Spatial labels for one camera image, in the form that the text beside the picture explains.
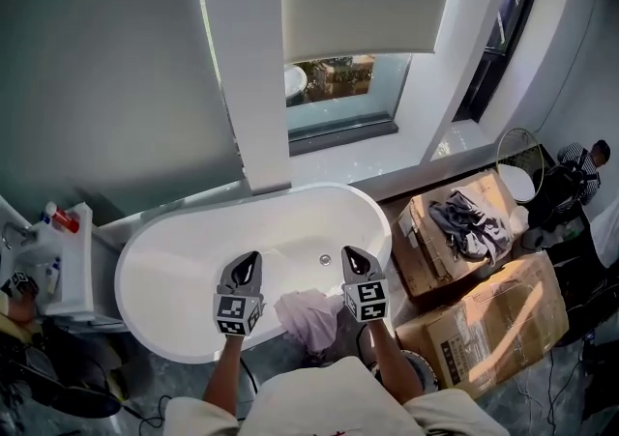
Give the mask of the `white vanity cabinet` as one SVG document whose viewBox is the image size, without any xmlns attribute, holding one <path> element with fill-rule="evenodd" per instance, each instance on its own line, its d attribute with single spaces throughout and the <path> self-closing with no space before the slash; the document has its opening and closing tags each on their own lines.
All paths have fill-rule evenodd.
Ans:
<svg viewBox="0 0 619 436">
<path fill-rule="evenodd" d="M 21 247 L 20 238 L 10 232 L 12 249 L 0 237 L 0 286 L 13 272 L 23 271 L 39 286 L 38 315 L 82 332 L 124 331 L 114 292 L 120 248 L 100 234 L 86 204 L 77 204 L 67 213 L 79 221 L 75 234 L 52 219 L 50 224 L 28 223 L 0 196 L 0 233 L 7 221 L 38 233 L 35 243 Z"/>
</svg>

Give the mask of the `person's cream shirt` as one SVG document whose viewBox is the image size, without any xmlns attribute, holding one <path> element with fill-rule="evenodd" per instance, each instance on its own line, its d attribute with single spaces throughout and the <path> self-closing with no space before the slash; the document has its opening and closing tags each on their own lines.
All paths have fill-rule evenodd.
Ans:
<svg viewBox="0 0 619 436">
<path fill-rule="evenodd" d="M 509 436 L 464 391 L 398 403 L 355 357 L 275 376 L 244 421 L 191 397 L 166 405 L 163 436 Z"/>
</svg>

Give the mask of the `large taped cardboard box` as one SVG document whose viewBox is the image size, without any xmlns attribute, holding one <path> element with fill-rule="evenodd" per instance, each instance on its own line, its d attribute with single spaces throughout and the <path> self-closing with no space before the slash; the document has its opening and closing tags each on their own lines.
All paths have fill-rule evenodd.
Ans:
<svg viewBox="0 0 619 436">
<path fill-rule="evenodd" d="M 541 360 L 569 328 L 552 263 L 525 254 L 461 300 L 396 328 L 400 345 L 420 354 L 441 389 L 478 398 Z"/>
</svg>

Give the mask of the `pink cloth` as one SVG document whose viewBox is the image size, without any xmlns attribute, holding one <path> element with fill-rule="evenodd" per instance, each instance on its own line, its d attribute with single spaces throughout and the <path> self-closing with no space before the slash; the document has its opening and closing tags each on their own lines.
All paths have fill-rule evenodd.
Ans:
<svg viewBox="0 0 619 436">
<path fill-rule="evenodd" d="M 317 289 L 284 294 L 274 304 L 281 325 L 312 353 L 335 342 L 342 308 L 341 295 L 327 296 Z"/>
</svg>

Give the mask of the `black backpack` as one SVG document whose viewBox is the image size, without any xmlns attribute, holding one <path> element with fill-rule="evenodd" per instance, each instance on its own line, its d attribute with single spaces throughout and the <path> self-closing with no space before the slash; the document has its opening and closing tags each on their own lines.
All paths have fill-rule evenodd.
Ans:
<svg viewBox="0 0 619 436">
<path fill-rule="evenodd" d="M 586 188 L 586 177 L 574 165 L 560 164 L 549 170 L 536 170 L 533 182 L 538 191 L 529 205 L 529 226 L 553 231 L 557 225 L 573 219 L 580 206 L 578 198 Z"/>
</svg>

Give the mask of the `white bathtub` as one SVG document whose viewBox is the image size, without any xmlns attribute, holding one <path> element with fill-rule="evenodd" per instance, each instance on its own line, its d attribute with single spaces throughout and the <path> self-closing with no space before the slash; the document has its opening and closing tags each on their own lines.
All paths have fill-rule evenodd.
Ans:
<svg viewBox="0 0 619 436">
<path fill-rule="evenodd" d="M 125 325 L 152 352 L 177 363 L 210 363 L 224 344 L 213 299 L 225 265 L 254 250 L 263 258 L 264 312 L 243 344 L 252 348 L 283 334 L 274 310 L 280 296 L 340 292 L 345 246 L 382 265 L 392 249 L 382 209 L 350 186 L 314 184 L 178 210 L 149 221 L 126 243 L 116 302 Z"/>
</svg>

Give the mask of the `person's left forearm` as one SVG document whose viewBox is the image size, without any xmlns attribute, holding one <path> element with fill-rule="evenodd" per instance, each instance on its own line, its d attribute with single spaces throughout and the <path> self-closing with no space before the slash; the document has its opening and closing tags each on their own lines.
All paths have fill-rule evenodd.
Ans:
<svg viewBox="0 0 619 436">
<path fill-rule="evenodd" d="M 229 335 L 202 399 L 237 419 L 241 351 L 244 338 Z"/>
</svg>

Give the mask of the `black framed window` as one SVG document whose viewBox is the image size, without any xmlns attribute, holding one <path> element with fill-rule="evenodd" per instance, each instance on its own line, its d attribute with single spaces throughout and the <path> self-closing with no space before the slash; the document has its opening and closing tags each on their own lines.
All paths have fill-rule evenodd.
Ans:
<svg viewBox="0 0 619 436">
<path fill-rule="evenodd" d="M 501 0 L 481 61 L 454 117 L 479 122 L 515 51 L 535 0 Z"/>
</svg>

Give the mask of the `flat cardboard box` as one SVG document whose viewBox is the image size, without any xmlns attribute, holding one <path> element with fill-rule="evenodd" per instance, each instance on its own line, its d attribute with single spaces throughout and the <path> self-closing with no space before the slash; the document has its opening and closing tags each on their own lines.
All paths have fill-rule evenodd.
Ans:
<svg viewBox="0 0 619 436">
<path fill-rule="evenodd" d="M 517 239 L 528 229 L 528 211 L 513 199 L 493 169 L 412 197 L 392 224 L 393 255 L 412 298 L 447 286 L 490 265 L 490 258 L 466 257 L 449 244 L 448 235 L 429 215 L 432 202 L 443 204 L 456 189 L 465 189 L 507 219 Z"/>
</svg>

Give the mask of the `glass window pane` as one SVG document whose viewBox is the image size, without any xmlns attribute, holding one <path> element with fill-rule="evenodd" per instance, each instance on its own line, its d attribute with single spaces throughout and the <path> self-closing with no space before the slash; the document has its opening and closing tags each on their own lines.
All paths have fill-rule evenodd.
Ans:
<svg viewBox="0 0 619 436">
<path fill-rule="evenodd" d="M 286 125 L 293 155 L 396 133 L 412 55 L 361 54 L 286 64 Z"/>
</svg>

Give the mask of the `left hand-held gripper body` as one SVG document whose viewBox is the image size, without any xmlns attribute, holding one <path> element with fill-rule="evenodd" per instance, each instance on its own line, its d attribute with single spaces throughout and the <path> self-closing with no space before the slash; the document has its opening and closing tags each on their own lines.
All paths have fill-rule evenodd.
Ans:
<svg viewBox="0 0 619 436">
<path fill-rule="evenodd" d="M 218 286 L 213 299 L 214 322 L 221 334 L 249 336 L 263 315 L 260 287 Z"/>
</svg>

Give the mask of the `wide roller blind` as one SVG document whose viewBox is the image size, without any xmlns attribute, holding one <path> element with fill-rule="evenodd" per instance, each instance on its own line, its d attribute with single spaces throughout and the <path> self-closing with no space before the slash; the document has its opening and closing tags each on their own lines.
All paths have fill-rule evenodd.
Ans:
<svg viewBox="0 0 619 436">
<path fill-rule="evenodd" d="M 0 0 L 0 195 L 25 218 L 242 176 L 199 0 Z"/>
</svg>

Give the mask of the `person's right forearm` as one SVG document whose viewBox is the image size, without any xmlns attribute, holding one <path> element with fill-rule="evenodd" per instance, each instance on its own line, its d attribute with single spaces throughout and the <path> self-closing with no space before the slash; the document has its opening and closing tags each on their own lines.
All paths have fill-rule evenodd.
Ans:
<svg viewBox="0 0 619 436">
<path fill-rule="evenodd" d="M 400 404 L 423 394 L 421 380 L 411 363 L 398 348 L 383 320 L 368 322 L 382 384 Z"/>
</svg>

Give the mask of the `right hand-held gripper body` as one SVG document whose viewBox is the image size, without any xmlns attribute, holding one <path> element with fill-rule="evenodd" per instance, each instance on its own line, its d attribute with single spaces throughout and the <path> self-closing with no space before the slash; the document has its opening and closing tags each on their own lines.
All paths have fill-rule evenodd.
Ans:
<svg viewBox="0 0 619 436">
<path fill-rule="evenodd" d="M 385 319 L 389 312 L 388 280 L 384 275 L 346 276 L 342 285 L 345 307 L 359 323 Z"/>
</svg>

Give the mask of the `grey clothes pile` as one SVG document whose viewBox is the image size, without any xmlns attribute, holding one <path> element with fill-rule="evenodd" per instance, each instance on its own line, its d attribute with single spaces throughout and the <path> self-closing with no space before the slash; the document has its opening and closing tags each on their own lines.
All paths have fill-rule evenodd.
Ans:
<svg viewBox="0 0 619 436">
<path fill-rule="evenodd" d="M 454 256 L 494 264 L 512 248 L 514 235 L 507 214 L 471 188 L 452 189 L 444 202 L 431 201 L 427 212 L 446 235 Z"/>
</svg>

